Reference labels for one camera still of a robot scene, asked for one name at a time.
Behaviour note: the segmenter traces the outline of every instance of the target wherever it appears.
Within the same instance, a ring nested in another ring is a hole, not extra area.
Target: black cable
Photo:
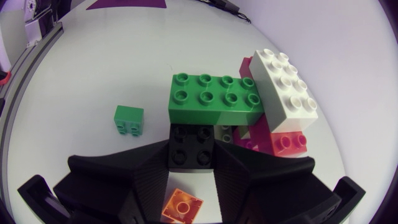
[[[229,12],[229,13],[231,13],[232,15],[234,15],[234,16],[240,18],[240,19],[244,19],[244,20],[247,21],[248,23],[251,23],[251,20],[250,20],[245,14],[243,14],[243,13],[241,13],[241,12],[232,11],[232,10],[227,9],[227,8],[225,8],[225,7],[218,6],[218,5],[216,5],[216,4],[212,3],[212,2],[210,2],[209,0],[196,0],[196,1],[200,1],[200,2],[202,2],[202,3],[205,3],[205,4],[209,5],[209,6],[216,7],[217,9],[221,9],[221,10],[224,11],[224,12]]]

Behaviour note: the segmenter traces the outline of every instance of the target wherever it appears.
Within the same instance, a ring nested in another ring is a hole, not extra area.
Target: orange lego brick
[[[162,215],[182,223],[193,223],[203,200],[175,189]]]

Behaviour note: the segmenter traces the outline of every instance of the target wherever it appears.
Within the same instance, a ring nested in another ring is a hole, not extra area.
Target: green lego brick
[[[173,76],[169,117],[176,124],[254,125],[264,113],[254,81],[207,74]]]
[[[133,136],[142,134],[144,109],[118,105],[113,119],[120,134],[129,133]]]

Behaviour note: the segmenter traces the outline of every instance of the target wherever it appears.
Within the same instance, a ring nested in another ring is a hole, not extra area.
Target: white backdrop
[[[350,216],[368,223],[398,163],[398,47],[375,0],[231,0],[307,82],[346,173],[366,190]]]

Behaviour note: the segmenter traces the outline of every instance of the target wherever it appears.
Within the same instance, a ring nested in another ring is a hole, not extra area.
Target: white table surface
[[[43,59],[19,106],[8,154],[16,223],[40,223],[17,193],[33,175],[43,176],[52,188],[69,173],[71,155],[100,156],[168,139],[173,74],[239,77],[243,57],[256,49],[277,52],[254,26],[200,2],[86,11],[94,2],[83,2],[62,19],[65,33]],[[117,105],[144,108],[142,136],[117,132]],[[318,115],[304,131],[304,156],[315,158],[313,173],[333,189],[345,170],[321,108]],[[205,201],[195,222],[221,221],[212,173],[170,173],[167,192],[174,187]]]

